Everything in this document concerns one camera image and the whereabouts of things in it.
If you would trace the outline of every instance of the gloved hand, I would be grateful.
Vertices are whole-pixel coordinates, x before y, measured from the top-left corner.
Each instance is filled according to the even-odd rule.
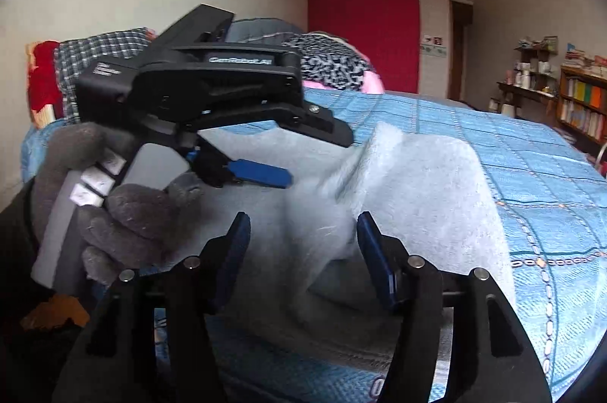
[[[33,229],[39,241],[57,195],[70,170],[83,171],[103,155],[107,135],[92,123],[58,129],[51,140],[32,190]],[[174,229],[180,209],[198,194],[193,174],[169,186],[171,195],[134,184],[116,187],[102,208],[78,208],[78,227],[90,244],[83,252],[87,275],[110,285],[125,268],[160,266],[177,244]]]

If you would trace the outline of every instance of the white towel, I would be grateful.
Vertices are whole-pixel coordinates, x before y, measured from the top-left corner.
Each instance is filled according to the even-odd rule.
[[[233,159],[287,168],[290,189],[204,186],[177,234],[173,261],[223,235],[234,216],[251,217],[251,243],[223,316],[272,343],[315,358],[384,370],[401,320],[382,311],[356,240],[371,212],[384,235],[437,268],[491,272],[511,304],[508,247],[474,150],[446,136],[408,135],[383,122],[363,146],[344,149],[282,129],[201,133]],[[436,382],[445,383],[449,312]]]

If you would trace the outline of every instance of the metal screw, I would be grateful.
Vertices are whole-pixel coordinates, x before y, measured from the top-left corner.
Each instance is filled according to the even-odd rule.
[[[421,256],[409,256],[407,263],[414,268],[422,268],[426,264],[426,261]]]
[[[200,266],[200,258],[198,256],[190,256],[183,260],[183,266],[189,270],[195,270]]]
[[[135,278],[135,272],[133,270],[122,270],[120,275],[118,275],[118,279],[121,282],[130,282],[133,278]]]
[[[479,280],[485,281],[489,279],[489,272],[484,268],[474,268],[474,276]]]

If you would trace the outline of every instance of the blue gripper pad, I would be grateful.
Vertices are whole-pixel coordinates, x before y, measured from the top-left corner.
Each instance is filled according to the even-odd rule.
[[[254,182],[269,188],[286,189],[293,183],[293,177],[288,170],[250,160],[230,162],[228,169],[238,180]]]
[[[395,312],[401,304],[398,296],[401,270],[386,257],[383,236],[368,211],[358,216],[356,235],[379,302],[387,311]]]
[[[215,295],[211,304],[216,310],[225,306],[234,292],[236,277],[251,240],[251,219],[249,215],[242,211],[239,212],[232,222],[230,230],[222,240],[228,241],[230,247],[215,276]]]

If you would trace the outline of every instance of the red door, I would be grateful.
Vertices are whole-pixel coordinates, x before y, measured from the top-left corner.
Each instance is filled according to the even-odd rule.
[[[368,56],[386,90],[418,92],[420,0],[308,0],[308,28]]]

